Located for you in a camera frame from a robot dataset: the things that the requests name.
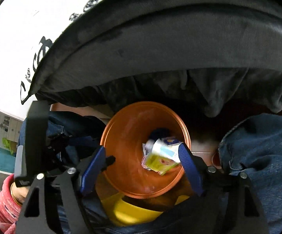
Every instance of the yellow plastic object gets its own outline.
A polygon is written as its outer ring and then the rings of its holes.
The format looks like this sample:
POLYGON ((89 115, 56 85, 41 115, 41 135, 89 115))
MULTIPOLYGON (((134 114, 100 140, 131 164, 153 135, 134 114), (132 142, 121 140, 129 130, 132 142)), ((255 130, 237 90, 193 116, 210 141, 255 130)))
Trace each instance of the yellow plastic object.
MULTIPOLYGON (((124 195, 117 193, 102 201, 103 208, 109 219, 117 226, 129 226, 141 224, 155 220, 162 212, 148 210, 131 205, 122 200, 124 195)), ((189 198, 181 195, 178 197, 176 204, 189 198)))

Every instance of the blue jeans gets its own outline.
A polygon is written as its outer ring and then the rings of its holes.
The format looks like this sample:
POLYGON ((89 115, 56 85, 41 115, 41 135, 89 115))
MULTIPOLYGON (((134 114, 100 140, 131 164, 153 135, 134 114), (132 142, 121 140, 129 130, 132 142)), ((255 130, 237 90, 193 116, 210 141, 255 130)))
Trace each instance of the blue jeans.
MULTIPOLYGON (((62 127, 49 124, 48 130, 47 134, 59 133, 62 127)), ((247 173, 262 203, 270 233, 279 234, 282 231, 282 116, 261 114, 239 123, 222 139, 219 155, 226 173, 247 173)), ((128 227, 111 224, 96 193, 82 201, 96 233, 173 234, 194 225, 193 209, 198 199, 193 196, 150 223, 128 227)), ((61 206, 59 215, 64 233, 70 234, 61 206)))

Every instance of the pink sleeve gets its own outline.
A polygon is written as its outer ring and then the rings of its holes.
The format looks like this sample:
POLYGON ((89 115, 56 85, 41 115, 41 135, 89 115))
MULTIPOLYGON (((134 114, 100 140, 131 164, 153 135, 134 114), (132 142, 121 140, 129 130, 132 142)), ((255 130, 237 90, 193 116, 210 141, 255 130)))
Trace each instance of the pink sleeve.
POLYGON ((4 234, 15 233, 15 222, 18 220, 21 207, 16 204, 10 193, 10 186, 13 183, 13 174, 4 180, 0 192, 0 229, 4 234))

